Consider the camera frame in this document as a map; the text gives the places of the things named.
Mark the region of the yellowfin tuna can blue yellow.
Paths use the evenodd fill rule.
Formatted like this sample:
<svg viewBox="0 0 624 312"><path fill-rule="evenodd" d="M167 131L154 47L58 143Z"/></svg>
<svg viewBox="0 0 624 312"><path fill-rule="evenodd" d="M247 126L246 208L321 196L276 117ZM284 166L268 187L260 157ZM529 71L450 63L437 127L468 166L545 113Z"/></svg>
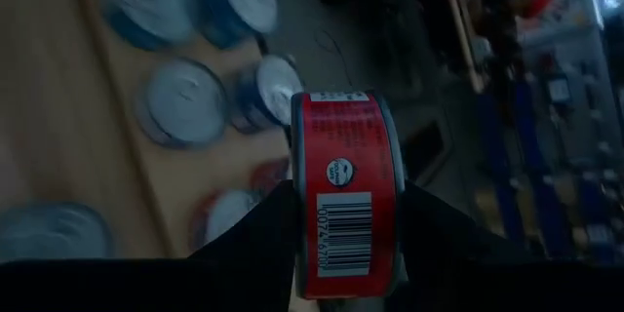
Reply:
<svg viewBox="0 0 624 312"><path fill-rule="evenodd" d="M76 202L44 202L0 214L0 262L111 258L115 245L104 218Z"/></svg>

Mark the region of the silver lid seafood can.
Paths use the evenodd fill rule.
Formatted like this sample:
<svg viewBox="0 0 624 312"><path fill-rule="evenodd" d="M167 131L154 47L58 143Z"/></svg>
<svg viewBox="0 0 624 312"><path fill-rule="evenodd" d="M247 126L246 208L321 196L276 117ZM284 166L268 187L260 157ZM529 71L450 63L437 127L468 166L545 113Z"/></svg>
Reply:
<svg viewBox="0 0 624 312"><path fill-rule="evenodd" d="M286 57L268 55L240 77L247 115L258 129L291 124L291 100L303 92L298 71Z"/></svg>

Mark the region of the blue storage bin rack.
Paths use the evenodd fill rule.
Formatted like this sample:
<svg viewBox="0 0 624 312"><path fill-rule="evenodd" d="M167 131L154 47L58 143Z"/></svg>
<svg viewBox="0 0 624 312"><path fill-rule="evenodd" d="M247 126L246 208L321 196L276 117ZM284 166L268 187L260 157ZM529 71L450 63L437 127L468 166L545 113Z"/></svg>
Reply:
<svg viewBox="0 0 624 312"><path fill-rule="evenodd" d="M495 110L493 95L483 91L478 94L478 109L485 114L481 130L504 237L540 256L576 259L579 251L567 207L559 196L555 176L540 148L530 85L526 81L514 81L509 94L516 141L531 187L536 232L528 233L525 228L518 198L520 188L512 173L501 117ZM624 205L624 200L611 196L618 184L615 169L597 165L568 166L573 170L576 204L582 220L581 233L586 239L589 258L598 264L624 264L624 223L620 228L612 225L616 219L614 207Z"/></svg>

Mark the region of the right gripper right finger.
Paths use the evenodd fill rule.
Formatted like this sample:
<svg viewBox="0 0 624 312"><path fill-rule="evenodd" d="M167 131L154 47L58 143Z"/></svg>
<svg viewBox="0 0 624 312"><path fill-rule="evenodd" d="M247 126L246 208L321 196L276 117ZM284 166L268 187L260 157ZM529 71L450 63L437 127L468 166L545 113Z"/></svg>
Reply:
<svg viewBox="0 0 624 312"><path fill-rule="evenodd" d="M478 224L472 217L412 182L398 206L399 248L407 280L389 298L413 312L456 311L471 305L490 265L534 263L527 249Z"/></svg>

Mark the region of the red can with barcode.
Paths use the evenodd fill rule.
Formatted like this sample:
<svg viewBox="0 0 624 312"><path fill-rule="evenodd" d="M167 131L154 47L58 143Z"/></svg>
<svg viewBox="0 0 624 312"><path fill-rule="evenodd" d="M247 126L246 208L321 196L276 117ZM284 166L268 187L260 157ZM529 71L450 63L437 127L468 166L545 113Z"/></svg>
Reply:
<svg viewBox="0 0 624 312"><path fill-rule="evenodd" d="M301 205L298 294L389 294L400 265L405 177L384 99L373 91L298 93L291 132L292 183Z"/></svg>

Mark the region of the dark floor mat striped edge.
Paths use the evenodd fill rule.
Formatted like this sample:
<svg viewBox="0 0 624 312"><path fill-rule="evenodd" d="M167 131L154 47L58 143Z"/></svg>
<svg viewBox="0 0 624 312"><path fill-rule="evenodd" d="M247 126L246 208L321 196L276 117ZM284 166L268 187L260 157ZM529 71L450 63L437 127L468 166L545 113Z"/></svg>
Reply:
<svg viewBox="0 0 624 312"><path fill-rule="evenodd" d="M445 143L437 122L431 122L402 144L407 178L417 180L443 153Z"/></svg>

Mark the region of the blue white label tuna can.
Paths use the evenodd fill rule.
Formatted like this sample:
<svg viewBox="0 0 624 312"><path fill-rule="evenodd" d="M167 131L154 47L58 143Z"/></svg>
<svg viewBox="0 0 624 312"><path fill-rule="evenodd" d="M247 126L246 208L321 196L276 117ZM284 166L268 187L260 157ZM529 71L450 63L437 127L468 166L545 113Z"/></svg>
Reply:
<svg viewBox="0 0 624 312"><path fill-rule="evenodd" d="M197 22L196 0L102 0L102 14L120 37L146 51L189 41Z"/></svg>

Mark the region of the red can fish picture label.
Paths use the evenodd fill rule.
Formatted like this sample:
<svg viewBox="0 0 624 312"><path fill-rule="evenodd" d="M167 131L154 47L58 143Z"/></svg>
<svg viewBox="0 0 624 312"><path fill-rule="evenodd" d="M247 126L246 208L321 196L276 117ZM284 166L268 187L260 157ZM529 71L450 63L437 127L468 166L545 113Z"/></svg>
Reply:
<svg viewBox="0 0 624 312"><path fill-rule="evenodd" d="M261 200L256 192L239 189L217 191L203 199L190 219L189 249L195 252L227 232Z"/></svg>

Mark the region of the bright blue label tuna can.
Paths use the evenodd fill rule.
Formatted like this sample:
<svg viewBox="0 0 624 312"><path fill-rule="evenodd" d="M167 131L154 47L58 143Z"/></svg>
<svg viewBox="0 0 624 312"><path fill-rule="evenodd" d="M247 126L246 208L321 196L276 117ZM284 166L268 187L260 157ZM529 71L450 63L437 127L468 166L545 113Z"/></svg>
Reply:
<svg viewBox="0 0 624 312"><path fill-rule="evenodd" d="M193 149L223 137L229 108L225 89L209 68L189 58L172 58L139 85L134 114L155 143Z"/></svg>

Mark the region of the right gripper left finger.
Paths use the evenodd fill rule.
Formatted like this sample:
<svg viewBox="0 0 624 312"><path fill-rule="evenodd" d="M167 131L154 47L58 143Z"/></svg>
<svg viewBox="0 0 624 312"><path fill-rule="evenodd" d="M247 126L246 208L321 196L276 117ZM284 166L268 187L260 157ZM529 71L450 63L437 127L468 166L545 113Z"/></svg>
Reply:
<svg viewBox="0 0 624 312"><path fill-rule="evenodd" d="M290 312L299 195L284 180L232 228L193 253L206 312Z"/></svg>

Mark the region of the person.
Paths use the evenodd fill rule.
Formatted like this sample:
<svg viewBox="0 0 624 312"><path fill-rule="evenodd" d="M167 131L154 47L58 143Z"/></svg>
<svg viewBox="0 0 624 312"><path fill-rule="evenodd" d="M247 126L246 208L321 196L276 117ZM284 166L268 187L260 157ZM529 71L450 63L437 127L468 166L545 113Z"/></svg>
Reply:
<svg viewBox="0 0 624 312"><path fill-rule="evenodd" d="M501 108L511 104L511 82L526 74L523 49L519 42L517 19L538 17L553 0L482 0L478 33L491 46L491 89Z"/></svg>

